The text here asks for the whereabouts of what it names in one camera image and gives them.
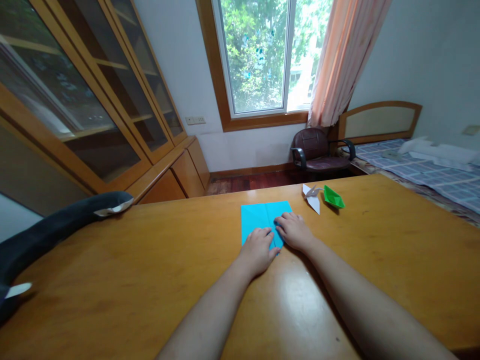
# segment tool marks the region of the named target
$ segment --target curtain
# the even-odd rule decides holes
[[[308,112],[310,127],[330,127],[347,107],[392,0],[334,0]]]

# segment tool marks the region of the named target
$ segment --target dark red chair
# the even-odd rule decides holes
[[[330,156],[331,143],[345,143],[350,150],[350,157]],[[329,173],[346,169],[355,158],[355,146],[350,140],[329,141],[324,132],[318,128],[303,129],[295,134],[291,155],[295,166],[301,170],[314,173]]]

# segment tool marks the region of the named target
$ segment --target hand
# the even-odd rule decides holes
[[[315,240],[301,215],[297,215],[294,212],[284,212],[282,216],[275,218],[275,222],[280,225],[276,229],[283,240],[294,249],[305,252],[308,246]]]
[[[271,227],[256,228],[246,238],[245,244],[241,247],[240,254],[236,261],[248,271],[253,279],[268,269],[275,256],[280,252],[279,247],[269,250],[274,238]]]

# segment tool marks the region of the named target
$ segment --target blue paper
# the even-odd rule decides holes
[[[275,218],[282,216],[283,213],[291,213],[292,208],[288,201],[268,202],[253,205],[242,205],[241,207],[241,245],[245,244],[249,234],[255,228],[271,228],[273,240],[270,250],[273,248],[282,248],[284,240],[276,229]]]

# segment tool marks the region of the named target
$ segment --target table surface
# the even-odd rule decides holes
[[[480,345],[480,231],[378,174],[138,205],[77,231],[32,264],[33,282],[0,328],[0,358],[152,359],[241,248],[240,206],[289,201],[313,233],[449,349]],[[223,358],[355,359],[311,264],[284,247],[248,288]]]

